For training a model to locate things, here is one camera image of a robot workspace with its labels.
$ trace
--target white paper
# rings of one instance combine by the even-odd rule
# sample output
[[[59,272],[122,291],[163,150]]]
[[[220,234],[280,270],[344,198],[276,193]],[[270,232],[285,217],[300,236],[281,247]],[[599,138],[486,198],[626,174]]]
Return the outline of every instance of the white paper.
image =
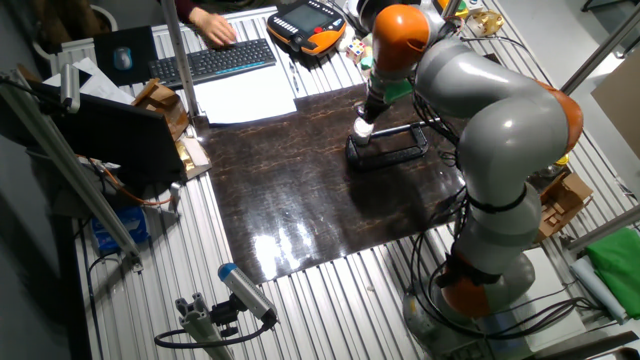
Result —
[[[296,111],[293,92],[280,66],[196,85],[198,104],[211,124],[235,124]]]
[[[73,67],[82,70],[91,77],[80,87],[80,93],[92,95],[122,104],[131,105],[134,97],[120,90],[89,58],[84,58],[73,63]],[[60,74],[50,77],[44,83],[51,86],[60,86]]]

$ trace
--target keyboard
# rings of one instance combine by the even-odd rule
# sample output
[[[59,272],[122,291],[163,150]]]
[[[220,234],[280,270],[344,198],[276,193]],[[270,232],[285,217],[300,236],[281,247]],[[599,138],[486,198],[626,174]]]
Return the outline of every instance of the keyboard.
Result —
[[[276,58],[267,40],[249,40],[215,49],[187,54],[191,77],[194,84],[217,80],[223,77],[272,66]],[[160,84],[171,88],[182,88],[176,58],[166,58],[149,62],[152,78],[160,79]]]

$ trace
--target dark wooden board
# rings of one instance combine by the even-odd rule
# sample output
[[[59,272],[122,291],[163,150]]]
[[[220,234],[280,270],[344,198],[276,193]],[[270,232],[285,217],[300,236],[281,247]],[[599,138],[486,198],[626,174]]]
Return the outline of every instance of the dark wooden board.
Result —
[[[425,130],[424,158],[355,173],[344,148],[364,86],[296,100],[294,114],[200,131],[234,262],[260,283],[426,230],[436,202],[462,185]],[[411,101],[395,104],[376,129],[417,121]],[[371,149],[409,145],[408,135]]]

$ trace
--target gray robot arm segment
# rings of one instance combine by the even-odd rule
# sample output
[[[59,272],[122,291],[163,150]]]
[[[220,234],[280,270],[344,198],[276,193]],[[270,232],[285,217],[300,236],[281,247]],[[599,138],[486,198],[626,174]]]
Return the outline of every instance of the gray robot arm segment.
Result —
[[[508,211],[471,206],[454,245],[474,268],[500,275],[535,238],[540,202],[536,191],[523,184],[528,175],[564,155],[569,130],[563,107],[536,81],[457,39],[429,49],[418,66],[415,89],[441,114],[470,118],[457,150],[472,199],[504,207],[526,192]]]

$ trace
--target aluminum profile table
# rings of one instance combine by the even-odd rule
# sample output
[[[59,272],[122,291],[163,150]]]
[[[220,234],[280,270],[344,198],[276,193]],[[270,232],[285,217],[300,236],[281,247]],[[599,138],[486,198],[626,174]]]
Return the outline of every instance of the aluminum profile table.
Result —
[[[485,1],[485,7],[504,14],[499,4]],[[343,54],[331,53],[298,70],[299,91],[293,85],[289,56],[271,43],[266,19],[275,8],[228,15],[239,40],[266,38],[278,60],[283,76],[297,98],[364,83],[358,69]],[[509,22],[498,35],[523,42]],[[187,27],[182,27],[189,52],[204,48]],[[153,28],[159,58],[173,56],[166,26]],[[478,53],[495,53],[506,67],[549,83],[543,69],[526,50],[510,43],[490,40],[471,42]],[[84,57],[95,61],[90,41],[65,44],[64,52],[52,62],[52,70],[65,62]],[[122,87],[131,95],[144,84]],[[618,177],[602,151],[588,133],[580,138],[569,163],[594,190],[593,201],[564,228],[563,234],[578,238],[636,203],[618,186]],[[159,194],[159,200],[169,197]],[[89,231],[76,239],[78,267],[84,296],[87,327],[94,359],[207,359],[201,350],[158,348],[153,337],[180,328],[174,300],[201,292],[209,304],[228,299],[229,291],[217,278],[218,267],[231,262],[231,253],[216,205],[211,179],[203,174],[181,190],[179,218],[166,208],[145,210],[152,240],[140,244],[144,271],[134,273],[116,261],[98,264],[90,276],[88,265],[97,257]],[[433,271],[444,259],[452,237],[446,226],[429,232],[429,246],[422,259]],[[558,236],[542,243],[555,269],[565,283],[573,281]],[[278,308],[281,323],[249,342],[231,346],[236,359],[421,359],[425,357],[402,320],[402,294],[409,284],[411,242],[401,239],[372,249],[284,276],[259,287]],[[89,289],[95,294],[90,296]],[[571,296],[589,294],[581,286],[569,288]],[[596,326],[597,313],[581,313],[587,328]],[[241,314],[241,335],[256,331],[258,324],[250,314]],[[181,335],[176,341],[189,339]]]

